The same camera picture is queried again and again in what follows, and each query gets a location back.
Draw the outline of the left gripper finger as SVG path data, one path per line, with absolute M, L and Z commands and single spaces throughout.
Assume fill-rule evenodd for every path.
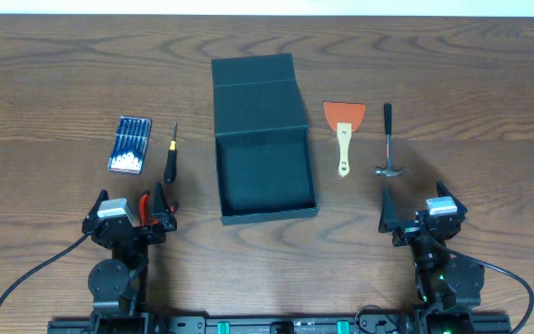
M 167 203 L 161 182 L 157 182 L 155 185 L 152 216 L 155 224 L 174 226 L 174 208 Z
M 85 220 L 87 222 L 93 222 L 98 219 L 98 210 L 102 202 L 106 200 L 108 200 L 108 192 L 106 191 L 106 189 L 102 189 L 97 199 L 95 200 L 95 204 L 93 205 L 93 207 L 91 208 L 91 210 L 89 211 L 89 213 L 87 213 L 85 217 Z

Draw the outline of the black yellow screwdriver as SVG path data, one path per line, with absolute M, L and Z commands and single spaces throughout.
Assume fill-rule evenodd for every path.
M 164 175 L 163 175 L 163 180 L 167 184 L 173 183 L 177 175 L 177 155 L 178 155 L 177 141 L 176 141 L 177 129 L 178 129 L 178 122 L 175 122 L 173 126 L 172 140 L 169 146 L 169 150 L 167 154 L 167 161 L 166 161 Z

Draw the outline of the blue precision screwdriver set case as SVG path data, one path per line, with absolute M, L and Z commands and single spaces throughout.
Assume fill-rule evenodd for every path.
M 108 170 L 113 173 L 140 174 L 151 128 L 150 119 L 121 116 L 108 159 Z

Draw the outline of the red handled pliers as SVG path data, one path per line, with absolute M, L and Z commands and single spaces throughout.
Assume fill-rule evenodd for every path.
M 146 190 L 142 193 L 140 200 L 138 201 L 138 211 L 139 211 L 139 218 L 140 218 L 140 225 L 145 226 L 148 223 L 147 219 L 147 201 L 150 197 L 150 191 Z M 170 204 L 169 212 L 170 214 L 175 214 L 178 209 L 178 202 L 173 201 Z

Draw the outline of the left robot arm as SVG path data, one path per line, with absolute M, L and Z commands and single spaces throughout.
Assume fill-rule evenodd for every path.
M 111 257 L 88 277 L 93 295 L 92 333 L 165 333 L 163 316 L 147 310 L 148 247 L 177 229 L 178 203 L 169 204 L 160 182 L 139 200 L 139 218 L 127 199 L 110 199 L 102 190 L 83 220 L 82 232 Z

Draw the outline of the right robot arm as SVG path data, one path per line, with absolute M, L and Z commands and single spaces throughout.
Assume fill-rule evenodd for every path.
M 378 231 L 390 234 L 393 246 L 411 249 L 416 290 L 423 302 L 400 318 L 401 333 L 475 331 L 472 310 L 481 304 L 485 268 L 446 246 L 461 232 L 468 210 L 440 181 L 437 192 L 414 219 L 400 221 L 390 191 L 382 190 Z

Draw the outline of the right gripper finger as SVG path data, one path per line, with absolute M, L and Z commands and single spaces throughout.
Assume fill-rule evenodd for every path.
M 457 207 L 460 207 L 462 205 L 462 203 L 456 197 L 454 197 L 454 195 L 450 192 L 450 190 L 445 186 L 445 184 L 441 180 L 437 181 L 436 188 L 437 188 L 437 193 L 438 193 L 439 198 L 450 197 L 454 201 Z
M 387 187 L 382 189 L 382 207 L 378 224 L 379 232 L 392 232 L 398 223 L 396 210 Z

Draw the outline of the small claw hammer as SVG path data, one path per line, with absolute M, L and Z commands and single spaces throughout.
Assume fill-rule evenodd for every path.
M 383 106 L 384 126 L 386 136 L 386 166 L 376 167 L 375 175 L 384 175 L 385 177 L 395 177 L 403 172 L 403 168 L 396 170 L 392 163 L 392 105 L 385 103 Z

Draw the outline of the orange scraper wooden handle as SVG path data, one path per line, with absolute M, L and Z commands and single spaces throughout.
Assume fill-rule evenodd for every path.
M 345 177 L 350 172 L 350 140 L 362 124 L 366 106 L 360 103 L 332 102 L 323 103 L 324 116 L 337 134 L 339 162 L 337 172 Z

